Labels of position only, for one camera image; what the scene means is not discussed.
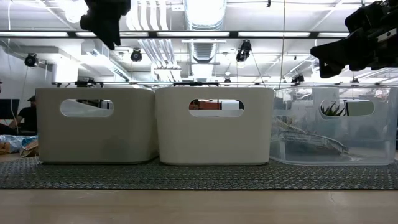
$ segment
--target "textured rug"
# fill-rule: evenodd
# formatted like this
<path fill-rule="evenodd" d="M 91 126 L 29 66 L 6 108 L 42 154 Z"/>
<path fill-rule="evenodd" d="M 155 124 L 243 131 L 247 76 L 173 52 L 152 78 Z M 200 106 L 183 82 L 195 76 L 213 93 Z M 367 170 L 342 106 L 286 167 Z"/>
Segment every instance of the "textured rug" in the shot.
<path fill-rule="evenodd" d="M 0 163 L 0 189 L 398 190 L 389 166 L 43 165 L 38 158 Z"/>

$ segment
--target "ventilation duct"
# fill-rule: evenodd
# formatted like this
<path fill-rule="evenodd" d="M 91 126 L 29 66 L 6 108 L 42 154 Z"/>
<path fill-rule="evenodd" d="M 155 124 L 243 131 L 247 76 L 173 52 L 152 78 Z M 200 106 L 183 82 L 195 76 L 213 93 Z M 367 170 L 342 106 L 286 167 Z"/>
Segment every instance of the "ventilation duct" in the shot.
<path fill-rule="evenodd" d="M 184 7 L 188 30 L 221 30 L 223 28 L 226 0 L 184 0 Z M 216 49 L 217 44 L 190 44 L 191 57 L 197 63 L 212 62 Z M 210 77 L 211 71 L 213 71 L 213 65 L 192 65 L 192 73 L 196 77 Z"/>

